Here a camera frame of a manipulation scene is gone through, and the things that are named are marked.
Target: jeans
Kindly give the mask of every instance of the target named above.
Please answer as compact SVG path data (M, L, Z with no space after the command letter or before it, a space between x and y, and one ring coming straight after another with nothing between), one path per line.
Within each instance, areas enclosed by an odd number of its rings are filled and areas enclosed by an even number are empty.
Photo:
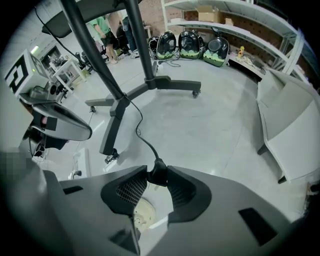
M125 17L122 22L123 22L123 31L125 33L126 39L128 39L130 50L133 52L135 49L137 49L137 46L136 46L134 35L132 34L129 18Z

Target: mesh vent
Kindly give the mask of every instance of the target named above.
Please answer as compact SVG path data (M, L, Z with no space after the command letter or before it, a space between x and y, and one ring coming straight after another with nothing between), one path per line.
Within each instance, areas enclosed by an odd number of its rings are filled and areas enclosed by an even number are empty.
M168 190L171 194L174 209L188 204L196 195L196 187L190 181L173 172L170 173Z
M135 207L146 188L146 174L144 172L141 172L133 176L130 180L119 185L116 189L116 194L121 199Z

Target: ceiling light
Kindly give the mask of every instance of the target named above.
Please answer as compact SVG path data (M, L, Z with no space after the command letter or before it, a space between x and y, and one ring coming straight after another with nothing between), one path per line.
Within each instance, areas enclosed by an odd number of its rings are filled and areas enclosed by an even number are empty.
M35 46L32 50L31 50L31 54L34 54L36 52L36 50L38 50L39 46Z

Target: white shelf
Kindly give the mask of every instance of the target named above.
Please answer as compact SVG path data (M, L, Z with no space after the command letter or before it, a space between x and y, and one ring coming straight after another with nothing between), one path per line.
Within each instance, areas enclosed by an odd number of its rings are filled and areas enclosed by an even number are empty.
M176 8L181 11L194 11L197 6L201 5L211 5L217 7L223 13L229 13L237 16L244 17L246 19L255 21L259 24L264 25L266 28L274 31L278 35L282 37L289 37L290 42L294 45L296 37L297 37L297 29L291 26L285 19L279 17L278 15L274 14L273 12L264 9L255 4L247 3L241 0L176 0L172 2L165 3L163 5L164 8ZM272 48L264 48L263 45L259 43L258 40L253 42L253 38L251 37L251 42L255 43L257 46L267 50L269 49L269 53L272 55L278 55L283 60L285 60L278 52L274 51ZM315 71L317 76L320 78L320 68L318 64L318 59L308 44L305 41L305 44L302 49L301 53L306 61L310 64L312 69Z
M276 32L280 36L297 34L297 30L285 19L258 5L240 0L177 0L164 4L182 11L194 11L197 6L210 5L217 7L223 13L242 16L255 21Z
M205 22L205 21L176 21L176 22L170 22L167 25L183 26L183 27L191 27L191 28L199 28L199 29L210 29L212 27L215 27L215 28L218 28L219 31L221 32L225 32L249 41L255 44L256 46L262 48L266 52L270 53L271 55L275 57L280 57L285 62L288 61L288 58L280 50L274 47L272 44L270 44L269 42L261 39L260 37L254 34L251 34L249 31L236 26L213 23L213 22Z
M239 61L237 59L237 55L235 53L231 53L230 54L230 57L229 57L229 60L232 60L240 65L242 65L243 67L245 67L246 69L250 70L251 72L255 73L258 77L260 77L261 79L264 78L264 74L261 73L259 70L257 70L256 68L254 68L253 66L250 66L249 64L243 62L243 61Z

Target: green shirt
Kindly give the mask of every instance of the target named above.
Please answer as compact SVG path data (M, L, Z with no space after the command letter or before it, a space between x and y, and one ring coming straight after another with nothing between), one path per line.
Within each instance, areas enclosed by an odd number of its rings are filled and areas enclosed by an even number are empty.
M99 25L100 29L102 30L102 32L104 34L107 34L109 31L110 31L110 28L108 27L105 19L103 17L98 17L98 18L95 18L91 21L89 21L89 23L95 27L95 25Z

